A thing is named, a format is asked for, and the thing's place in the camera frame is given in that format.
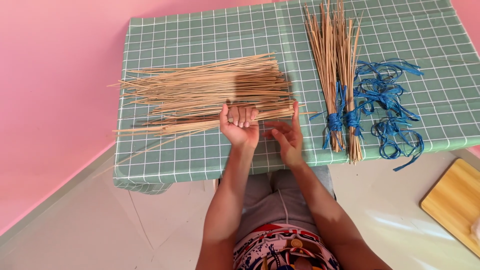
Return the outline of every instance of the gray pants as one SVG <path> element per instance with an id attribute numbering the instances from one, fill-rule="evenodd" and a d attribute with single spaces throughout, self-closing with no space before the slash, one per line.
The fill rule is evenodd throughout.
<path id="1" fill-rule="evenodd" d="M 312 167 L 312 170 L 335 196 L 328 167 Z M 266 173 L 248 177 L 236 243 L 254 229 L 270 223 L 292 224 L 318 234 L 312 214 L 290 170 L 273 172 L 271 179 Z"/>

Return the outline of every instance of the person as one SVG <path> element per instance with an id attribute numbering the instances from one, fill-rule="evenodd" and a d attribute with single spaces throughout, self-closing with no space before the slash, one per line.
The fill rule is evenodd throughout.
<path id="1" fill-rule="evenodd" d="M 269 179 L 248 175 L 259 140 L 258 110 L 223 105 L 220 131 L 232 146 L 205 217 L 196 269 L 390 270 L 322 184 L 331 183 L 327 166 L 310 168 L 303 160 L 298 102 L 293 108 L 291 126 L 264 123 L 272 129 L 263 136 L 278 141 L 290 168 Z"/>

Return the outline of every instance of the table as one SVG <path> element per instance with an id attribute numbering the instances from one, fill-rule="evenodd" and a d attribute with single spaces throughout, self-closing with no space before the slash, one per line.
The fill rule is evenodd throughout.
<path id="1" fill-rule="evenodd" d="M 307 1 L 310 10 L 317 0 Z M 304 111 L 326 110 L 303 24 L 303 1 L 180 14 L 132 18 L 125 39 L 122 78 L 126 70 L 182 67 L 275 52 L 280 70 L 292 82 L 291 92 Z M 401 104 L 421 116 L 411 129 L 423 136 L 425 152 L 480 144 L 480 64 L 471 41 L 448 0 L 347 0 L 348 16 L 363 13 L 360 60 L 406 59 L 422 67 L 422 77 L 406 74 L 411 93 Z M 118 128 L 148 119 L 151 108 L 120 98 Z M 380 158 L 379 140 L 370 127 L 383 114 L 363 116 L 364 160 Z M 303 156 L 310 166 L 346 162 L 345 152 L 322 149 L 325 117 L 311 122 L 300 116 Z M 117 138 L 116 162 L 168 137 Z M 180 138 L 117 165 L 114 185 L 147 194 L 164 192 L 171 183 L 221 177 L 230 144 L 218 129 Z M 283 169 L 279 145 L 260 139 L 250 174 Z"/>

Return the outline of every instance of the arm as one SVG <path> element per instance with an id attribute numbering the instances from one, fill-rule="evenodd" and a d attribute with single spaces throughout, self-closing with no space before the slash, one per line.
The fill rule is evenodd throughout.
<path id="1" fill-rule="evenodd" d="M 300 131 L 298 104 L 292 126 L 267 122 L 274 129 L 264 136 L 275 137 L 281 146 L 283 162 L 290 167 L 325 245 L 344 270 L 391 270 L 365 243 L 352 219 L 332 198 L 301 156 L 303 136 Z"/>
<path id="2" fill-rule="evenodd" d="M 240 225 L 243 197 L 253 152 L 258 143 L 257 110 L 233 107 L 220 113 L 220 130 L 232 143 L 222 183 L 218 186 L 205 217 L 197 270 L 226 270 L 233 267 L 233 249 Z"/>

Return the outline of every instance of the drawstring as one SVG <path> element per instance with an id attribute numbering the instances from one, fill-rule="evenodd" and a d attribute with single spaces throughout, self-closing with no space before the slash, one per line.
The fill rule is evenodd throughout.
<path id="1" fill-rule="evenodd" d="M 285 224 L 288 224 L 288 211 L 287 211 L 287 206 L 285 205 L 285 202 L 283 201 L 283 197 L 282 197 L 282 193 L 280 192 L 280 189 L 278 190 L 278 194 L 280 194 L 280 199 L 282 200 L 282 204 L 283 204 L 283 209 L 285 210 Z"/>

